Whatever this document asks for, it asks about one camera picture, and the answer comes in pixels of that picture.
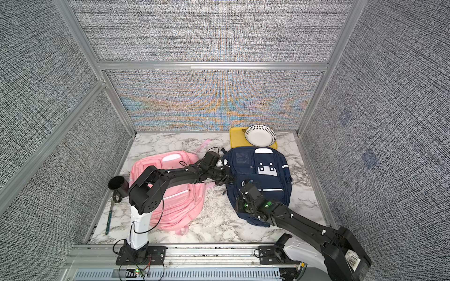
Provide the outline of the navy blue backpack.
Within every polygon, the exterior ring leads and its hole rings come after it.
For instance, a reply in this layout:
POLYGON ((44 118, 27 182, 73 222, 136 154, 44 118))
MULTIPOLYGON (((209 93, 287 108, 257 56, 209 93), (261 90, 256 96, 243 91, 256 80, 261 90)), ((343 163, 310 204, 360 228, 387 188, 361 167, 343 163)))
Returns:
POLYGON ((268 223, 245 212, 240 187, 246 180, 252 180, 265 199, 288 206, 293 178, 285 156, 272 148, 242 146, 229 150, 223 158, 233 176, 233 182, 226 184, 226 191, 237 216, 253 226, 268 228, 268 223))

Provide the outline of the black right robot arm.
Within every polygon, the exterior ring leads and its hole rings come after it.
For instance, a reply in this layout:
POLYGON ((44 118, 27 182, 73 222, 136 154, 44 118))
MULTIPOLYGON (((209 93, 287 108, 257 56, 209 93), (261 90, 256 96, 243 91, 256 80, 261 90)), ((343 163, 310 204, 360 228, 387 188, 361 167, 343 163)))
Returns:
POLYGON ((320 225, 282 203, 267 200, 252 180, 245 180, 239 192, 244 211, 252 217, 287 230, 315 248, 324 257, 333 281, 362 281, 366 277, 371 259, 349 229, 320 225))

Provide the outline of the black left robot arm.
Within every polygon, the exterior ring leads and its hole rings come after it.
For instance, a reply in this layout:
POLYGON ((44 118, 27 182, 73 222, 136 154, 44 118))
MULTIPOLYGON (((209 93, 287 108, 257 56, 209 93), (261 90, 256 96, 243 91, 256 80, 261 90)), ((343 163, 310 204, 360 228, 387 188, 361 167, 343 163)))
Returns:
POLYGON ((131 226, 127 243, 131 249, 138 251, 148 244, 152 212, 162 204, 164 194, 169 188, 204 183, 208 179, 220 186, 231 182, 233 176, 227 167, 204 164, 170 170, 147 167, 129 189, 131 226))

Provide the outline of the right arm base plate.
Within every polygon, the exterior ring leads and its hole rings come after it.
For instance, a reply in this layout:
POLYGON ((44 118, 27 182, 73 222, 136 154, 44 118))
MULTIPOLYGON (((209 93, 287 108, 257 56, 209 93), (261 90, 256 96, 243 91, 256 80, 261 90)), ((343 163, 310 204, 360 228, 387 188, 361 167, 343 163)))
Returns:
POLYGON ((278 246, 259 246, 254 251, 254 256, 262 265, 284 265, 292 264, 292 260, 278 246))

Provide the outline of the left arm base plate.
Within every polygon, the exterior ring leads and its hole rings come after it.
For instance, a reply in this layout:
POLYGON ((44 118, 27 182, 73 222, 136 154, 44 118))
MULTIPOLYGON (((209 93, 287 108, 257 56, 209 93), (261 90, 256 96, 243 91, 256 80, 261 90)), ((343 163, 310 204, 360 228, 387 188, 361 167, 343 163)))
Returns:
POLYGON ((139 250, 129 245, 122 246, 116 259, 116 265, 162 265, 166 256, 167 247, 144 246, 139 250))

